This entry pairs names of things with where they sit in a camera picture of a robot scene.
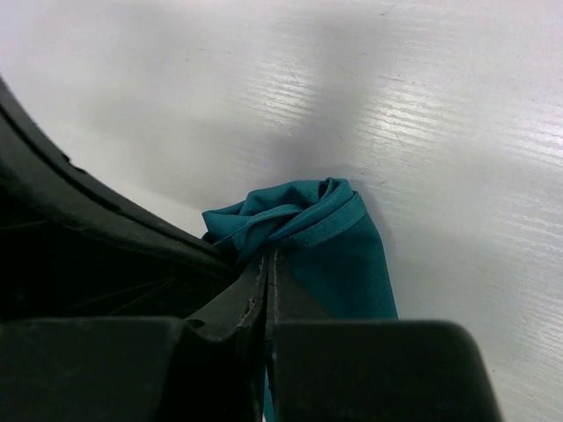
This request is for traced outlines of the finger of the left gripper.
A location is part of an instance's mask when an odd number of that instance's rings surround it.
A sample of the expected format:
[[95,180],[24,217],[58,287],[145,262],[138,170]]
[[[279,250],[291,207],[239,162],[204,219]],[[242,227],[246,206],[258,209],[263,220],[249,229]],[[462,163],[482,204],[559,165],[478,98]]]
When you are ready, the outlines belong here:
[[1,184],[1,318],[187,317],[238,271],[178,262],[85,236]]
[[1,184],[85,236],[163,259],[217,264],[219,253],[77,168],[1,84]]

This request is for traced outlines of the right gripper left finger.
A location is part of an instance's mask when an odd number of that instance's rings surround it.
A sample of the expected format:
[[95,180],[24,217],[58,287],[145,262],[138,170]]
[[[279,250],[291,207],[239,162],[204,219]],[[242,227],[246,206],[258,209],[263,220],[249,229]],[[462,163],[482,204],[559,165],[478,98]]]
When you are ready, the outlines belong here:
[[266,326],[269,256],[254,258],[238,279],[185,319],[187,326],[210,343],[249,343]]

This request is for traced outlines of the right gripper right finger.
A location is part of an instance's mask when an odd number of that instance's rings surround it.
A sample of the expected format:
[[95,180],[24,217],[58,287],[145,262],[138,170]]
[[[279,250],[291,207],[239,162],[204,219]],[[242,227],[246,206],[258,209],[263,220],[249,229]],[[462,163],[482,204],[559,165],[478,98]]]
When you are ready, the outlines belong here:
[[297,282],[284,255],[272,251],[267,268],[267,323],[309,323],[333,317]]

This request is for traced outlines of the teal cloth napkin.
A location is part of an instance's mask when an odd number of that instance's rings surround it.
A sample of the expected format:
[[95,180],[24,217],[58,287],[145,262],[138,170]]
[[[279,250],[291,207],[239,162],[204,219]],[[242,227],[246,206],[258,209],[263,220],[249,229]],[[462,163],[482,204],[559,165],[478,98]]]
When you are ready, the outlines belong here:
[[383,243],[360,194],[340,178],[295,181],[203,219],[205,241],[238,277],[278,250],[333,318],[268,324],[266,313],[249,343],[210,343],[191,329],[194,409],[226,421],[392,419],[400,329]]

